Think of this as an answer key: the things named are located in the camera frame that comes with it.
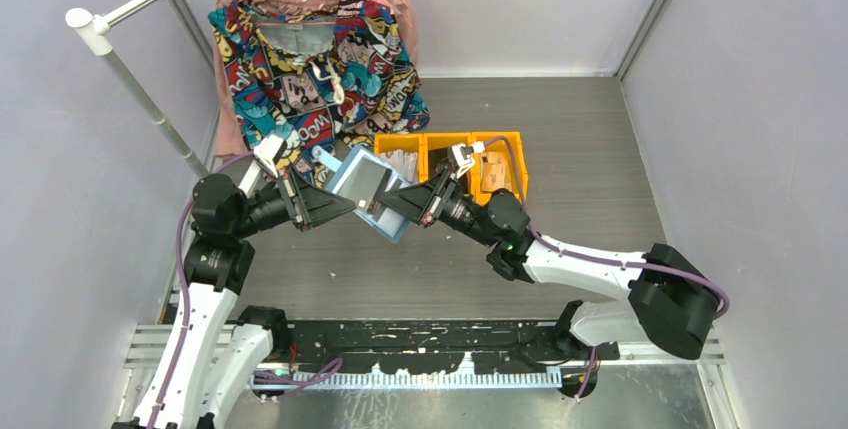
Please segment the grey credit card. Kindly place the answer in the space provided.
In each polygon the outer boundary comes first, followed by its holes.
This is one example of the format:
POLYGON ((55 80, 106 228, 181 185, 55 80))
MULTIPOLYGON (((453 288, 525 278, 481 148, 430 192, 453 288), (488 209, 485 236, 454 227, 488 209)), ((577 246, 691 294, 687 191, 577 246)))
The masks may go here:
POLYGON ((359 210, 368 212, 391 175, 392 171, 385 165, 367 158, 359 159, 341 182, 337 194, 354 202, 359 210))

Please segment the blue leather card holder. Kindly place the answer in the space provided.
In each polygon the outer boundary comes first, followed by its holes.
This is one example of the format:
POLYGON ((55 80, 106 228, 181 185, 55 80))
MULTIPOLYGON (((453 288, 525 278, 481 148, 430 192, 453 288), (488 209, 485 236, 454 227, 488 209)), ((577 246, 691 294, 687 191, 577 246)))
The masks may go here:
POLYGON ((357 145, 344 159, 338 159, 322 147, 314 147, 312 156, 326 166, 332 176, 324 188, 350 200, 354 213, 391 243, 397 244, 410 220, 378 200, 384 192, 406 188, 411 182, 399 171, 375 155, 370 149, 357 145))

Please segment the yellow three-compartment bin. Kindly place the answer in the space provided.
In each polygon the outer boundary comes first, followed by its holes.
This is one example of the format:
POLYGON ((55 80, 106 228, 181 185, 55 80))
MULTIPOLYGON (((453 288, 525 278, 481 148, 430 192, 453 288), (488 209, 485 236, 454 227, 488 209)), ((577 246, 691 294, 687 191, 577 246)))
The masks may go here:
MULTIPOLYGON (((430 149, 451 147, 458 143, 470 144, 477 141, 485 144, 484 152, 503 152, 508 155, 512 176, 512 189, 510 191, 519 200, 524 201, 529 192, 529 175, 524 155, 524 144, 521 134, 517 131, 381 134, 375 139, 374 152, 378 156, 395 149, 417 152, 419 155, 419 182, 424 182, 427 180, 427 152, 430 149)), ((465 194, 471 196, 475 202, 483 205, 490 200, 494 193, 481 191, 481 154, 474 155, 474 166, 460 177, 460 188, 465 194)))

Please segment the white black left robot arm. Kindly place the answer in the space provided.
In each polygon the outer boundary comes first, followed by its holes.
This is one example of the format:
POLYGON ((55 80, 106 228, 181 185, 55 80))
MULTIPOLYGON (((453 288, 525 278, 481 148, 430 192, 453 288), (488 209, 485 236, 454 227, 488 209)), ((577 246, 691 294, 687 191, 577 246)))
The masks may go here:
POLYGON ((249 237, 287 222, 306 231, 355 207, 291 170, 253 195, 223 173, 201 179, 186 214, 195 238, 177 250, 176 319, 150 385, 124 427, 224 427, 259 364, 282 360, 292 346, 284 310, 248 306, 222 355, 214 354, 255 256, 249 237))

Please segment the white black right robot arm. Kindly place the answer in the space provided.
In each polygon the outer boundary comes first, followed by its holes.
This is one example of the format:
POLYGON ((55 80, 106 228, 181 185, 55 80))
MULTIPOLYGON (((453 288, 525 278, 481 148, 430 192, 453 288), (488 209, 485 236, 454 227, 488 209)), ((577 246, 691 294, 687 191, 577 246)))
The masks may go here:
POLYGON ((700 358, 727 295, 676 248, 614 252, 558 241, 534 230, 520 199, 496 190, 481 205, 445 171, 389 190, 378 201, 422 227, 441 222, 489 248, 487 263, 508 281, 560 284, 605 297, 572 301, 555 333, 558 352, 582 358, 592 347, 647 340, 686 360, 700 358))

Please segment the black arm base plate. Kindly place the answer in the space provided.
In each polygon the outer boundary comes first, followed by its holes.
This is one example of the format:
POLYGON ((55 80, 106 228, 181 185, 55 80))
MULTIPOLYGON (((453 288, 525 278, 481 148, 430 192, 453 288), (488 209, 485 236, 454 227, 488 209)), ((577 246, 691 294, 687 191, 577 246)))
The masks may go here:
POLYGON ((588 347, 551 320, 294 320, 288 346, 264 361, 307 371, 340 358, 342 374, 447 375, 468 357, 475 374, 492 375, 584 365, 589 356, 588 347))

